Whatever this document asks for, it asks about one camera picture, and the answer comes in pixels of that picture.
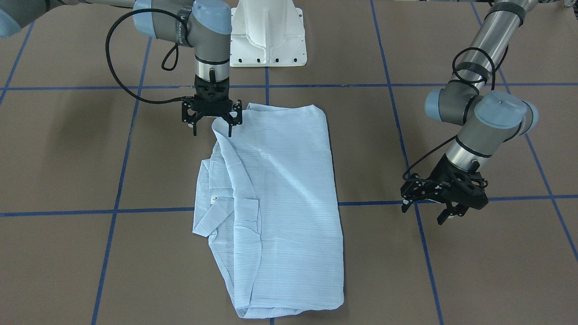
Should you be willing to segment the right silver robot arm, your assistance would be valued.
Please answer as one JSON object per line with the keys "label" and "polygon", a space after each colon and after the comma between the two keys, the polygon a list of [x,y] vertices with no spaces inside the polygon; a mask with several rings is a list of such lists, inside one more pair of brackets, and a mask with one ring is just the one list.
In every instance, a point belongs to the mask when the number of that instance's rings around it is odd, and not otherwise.
{"label": "right silver robot arm", "polygon": [[[205,117],[222,119],[228,133],[243,123],[242,102],[229,98],[229,54],[233,32],[233,13],[222,0],[3,0],[0,3],[1,37],[9,38],[50,11],[75,5],[105,5],[126,9],[110,27],[105,40],[105,57],[113,79],[136,101],[151,105],[179,102],[181,117],[197,132],[198,122]],[[162,69],[176,69],[180,49],[194,49],[194,94],[167,100],[149,100],[131,91],[120,80],[113,67],[110,42],[116,29],[132,19],[136,30],[150,38],[172,44],[165,59],[175,62]]]}

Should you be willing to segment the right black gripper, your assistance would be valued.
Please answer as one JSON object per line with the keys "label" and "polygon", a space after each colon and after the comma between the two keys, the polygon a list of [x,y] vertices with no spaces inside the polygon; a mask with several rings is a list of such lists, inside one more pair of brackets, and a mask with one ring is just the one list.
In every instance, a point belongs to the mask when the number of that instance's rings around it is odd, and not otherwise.
{"label": "right black gripper", "polygon": [[194,99],[182,101],[182,122],[192,128],[197,136],[197,123],[202,117],[224,117],[228,123],[228,137],[233,128],[243,123],[243,102],[238,99],[232,104],[229,98],[230,82],[225,80],[211,82],[196,76],[194,80],[196,94]]}

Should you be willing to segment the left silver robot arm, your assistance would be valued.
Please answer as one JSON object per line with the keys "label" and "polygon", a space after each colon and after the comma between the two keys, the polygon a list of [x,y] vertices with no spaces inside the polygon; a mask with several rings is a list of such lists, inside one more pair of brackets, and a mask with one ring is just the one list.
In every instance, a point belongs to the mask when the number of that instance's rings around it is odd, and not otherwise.
{"label": "left silver robot arm", "polygon": [[495,90],[497,72],[515,32],[537,6],[536,0],[496,0],[470,46],[452,60],[452,76],[424,103],[428,117],[461,127],[446,140],[448,150],[428,177],[407,169],[400,188],[402,212],[417,201],[444,204],[436,221],[444,224],[469,209],[481,210],[489,199],[481,169],[501,144],[526,134],[537,124],[536,107]]}

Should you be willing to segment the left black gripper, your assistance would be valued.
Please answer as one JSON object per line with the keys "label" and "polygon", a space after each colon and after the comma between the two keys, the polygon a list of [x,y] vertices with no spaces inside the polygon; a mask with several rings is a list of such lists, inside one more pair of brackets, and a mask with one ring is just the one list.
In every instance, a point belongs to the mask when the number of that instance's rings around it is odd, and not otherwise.
{"label": "left black gripper", "polygon": [[463,217],[468,208],[482,209],[489,202],[485,193],[488,182],[479,173],[479,168],[479,162],[473,160],[469,169],[460,169],[443,155],[429,180],[405,181],[400,187],[402,212],[406,213],[417,201],[444,203],[446,208],[436,218],[438,225],[442,225],[455,216]]}

